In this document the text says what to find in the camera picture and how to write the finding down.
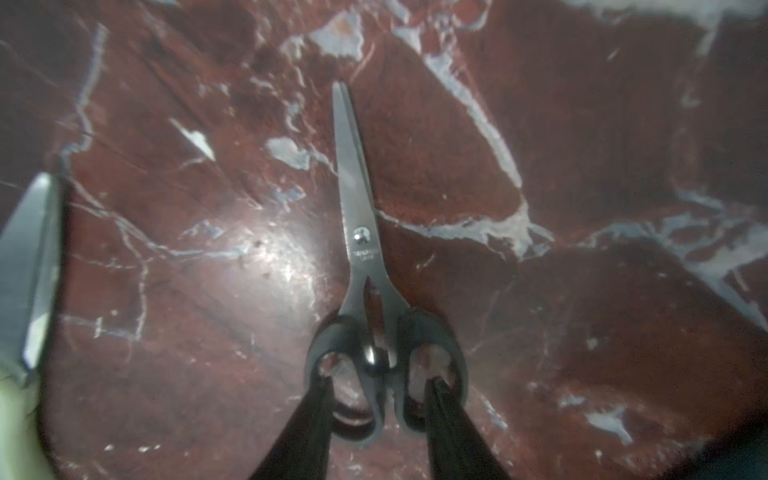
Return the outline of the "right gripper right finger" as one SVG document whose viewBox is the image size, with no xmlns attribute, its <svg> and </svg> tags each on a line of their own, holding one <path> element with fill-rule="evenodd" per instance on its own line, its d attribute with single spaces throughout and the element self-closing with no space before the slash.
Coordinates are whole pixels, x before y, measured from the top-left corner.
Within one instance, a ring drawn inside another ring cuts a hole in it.
<svg viewBox="0 0 768 480">
<path fill-rule="evenodd" d="M 424 414 L 432 479 L 510 479 L 441 377 L 426 383 Z"/>
</svg>

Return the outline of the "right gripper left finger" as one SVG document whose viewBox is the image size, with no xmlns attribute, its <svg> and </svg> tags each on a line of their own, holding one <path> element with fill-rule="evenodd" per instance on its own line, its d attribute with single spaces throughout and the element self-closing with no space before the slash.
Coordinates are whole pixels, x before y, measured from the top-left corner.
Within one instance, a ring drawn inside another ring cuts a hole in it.
<svg viewBox="0 0 768 480">
<path fill-rule="evenodd" d="M 250 479 L 325 479 L 334 403 L 332 379 L 314 379 Z"/>
</svg>

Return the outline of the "black handled scissors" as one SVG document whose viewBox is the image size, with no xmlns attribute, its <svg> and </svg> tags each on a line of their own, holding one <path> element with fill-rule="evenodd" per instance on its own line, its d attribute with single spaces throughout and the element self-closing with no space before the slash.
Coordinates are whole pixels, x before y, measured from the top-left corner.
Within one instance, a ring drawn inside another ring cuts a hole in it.
<svg viewBox="0 0 768 480">
<path fill-rule="evenodd" d="M 385 427 L 386 404 L 394 401 L 398 423 L 410 433 L 426 428 L 421 404 L 410 392 L 411 361 L 422 347 L 441 348 L 449 357 L 449 391 L 459 403 L 468 396 L 464 355 L 447 323 L 411 305 L 386 268 L 373 189 L 352 97 L 342 81 L 332 86 L 335 158 L 343 239 L 349 264 L 347 291 L 336 314 L 315 334 L 305 361 L 305 379 L 321 378 L 332 354 L 349 359 L 367 403 L 366 412 L 338 403 L 332 432 L 358 445 L 376 440 Z"/>
</svg>

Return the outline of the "cream handled kitchen scissors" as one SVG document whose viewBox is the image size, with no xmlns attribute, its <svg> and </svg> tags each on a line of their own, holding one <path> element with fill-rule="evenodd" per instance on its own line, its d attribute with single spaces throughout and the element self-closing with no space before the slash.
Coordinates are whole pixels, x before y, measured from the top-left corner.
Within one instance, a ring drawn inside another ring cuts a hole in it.
<svg viewBox="0 0 768 480">
<path fill-rule="evenodd" d="M 38 423 L 40 361 L 61 269 L 63 192 L 38 174 L 1 233 L 1 477 L 53 479 Z"/>
</svg>

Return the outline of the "teal plastic storage box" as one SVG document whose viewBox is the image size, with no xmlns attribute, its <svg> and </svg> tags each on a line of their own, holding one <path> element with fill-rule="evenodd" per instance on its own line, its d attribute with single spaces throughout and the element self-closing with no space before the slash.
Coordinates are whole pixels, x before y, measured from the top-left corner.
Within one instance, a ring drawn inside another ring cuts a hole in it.
<svg viewBox="0 0 768 480">
<path fill-rule="evenodd" d="M 664 480 L 767 478 L 767 414 L 746 422 L 662 476 Z"/>
</svg>

